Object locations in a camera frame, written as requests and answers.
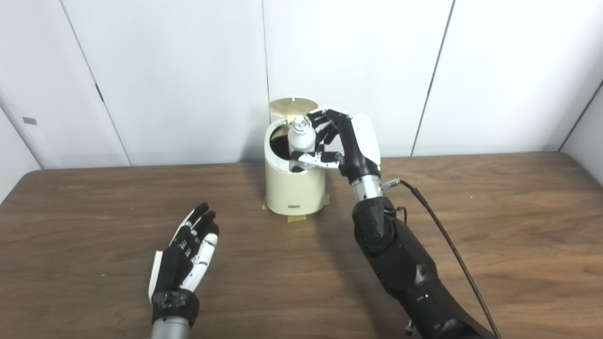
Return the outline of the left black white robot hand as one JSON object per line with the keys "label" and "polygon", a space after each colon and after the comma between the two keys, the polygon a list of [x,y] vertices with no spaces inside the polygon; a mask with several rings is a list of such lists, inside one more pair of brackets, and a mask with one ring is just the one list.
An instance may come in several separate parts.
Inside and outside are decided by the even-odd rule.
{"label": "left black white robot hand", "polygon": [[156,251],[149,277],[153,339],[187,339],[198,318],[200,285],[219,240],[216,214],[196,206],[179,224],[164,250]]}

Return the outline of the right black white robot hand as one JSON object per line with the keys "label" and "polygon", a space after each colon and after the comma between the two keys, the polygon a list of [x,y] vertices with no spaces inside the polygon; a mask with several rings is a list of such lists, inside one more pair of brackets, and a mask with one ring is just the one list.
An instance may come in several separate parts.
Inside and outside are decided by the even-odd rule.
{"label": "right black white robot hand", "polygon": [[349,115],[332,106],[306,114],[315,133],[311,150],[293,148],[293,161],[318,168],[335,169],[349,183],[364,176],[381,178],[381,155],[373,125],[366,114]]}

